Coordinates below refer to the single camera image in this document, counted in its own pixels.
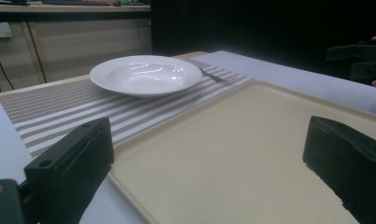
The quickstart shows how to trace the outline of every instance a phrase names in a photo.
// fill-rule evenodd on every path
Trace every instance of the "black backdrop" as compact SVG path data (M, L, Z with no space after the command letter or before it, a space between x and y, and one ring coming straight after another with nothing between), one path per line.
M223 49L346 79L352 60L326 62L327 48L376 35L376 0L151 0L151 10L154 54Z

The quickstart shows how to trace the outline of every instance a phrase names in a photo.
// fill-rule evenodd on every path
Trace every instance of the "beige tray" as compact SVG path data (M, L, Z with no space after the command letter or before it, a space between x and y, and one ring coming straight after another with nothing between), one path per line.
M110 177L150 223L357 223L302 161L311 116L376 139L376 116L254 82L116 146Z

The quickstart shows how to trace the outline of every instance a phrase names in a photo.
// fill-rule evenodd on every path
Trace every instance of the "beige wall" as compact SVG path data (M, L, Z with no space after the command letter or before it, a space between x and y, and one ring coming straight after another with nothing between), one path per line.
M87 75L98 63L151 53L149 19L9 23L0 60L16 89ZM0 70L2 90L7 85Z

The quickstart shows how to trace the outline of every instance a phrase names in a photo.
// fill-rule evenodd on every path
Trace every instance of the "silver fork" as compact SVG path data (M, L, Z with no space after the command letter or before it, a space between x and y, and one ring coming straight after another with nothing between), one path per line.
M213 81L219 82L219 83L222 83L222 82L231 82L231 81L237 79L237 77L232 77L232 78L217 77L217 76L214 76L212 74L209 74L209 73L205 72L204 70L202 70L202 74L205 75L206 77L210 77Z

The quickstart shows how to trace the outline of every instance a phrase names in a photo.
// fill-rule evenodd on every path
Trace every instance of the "placemat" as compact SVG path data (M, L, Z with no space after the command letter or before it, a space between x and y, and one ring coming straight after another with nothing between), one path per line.
M195 86L160 98L134 98L97 87L91 80L50 86L1 96L0 103L29 150L37 157L64 136L93 119L108 117L114 145L160 122L236 88L249 77L188 60L218 77L237 77L217 83L202 77Z

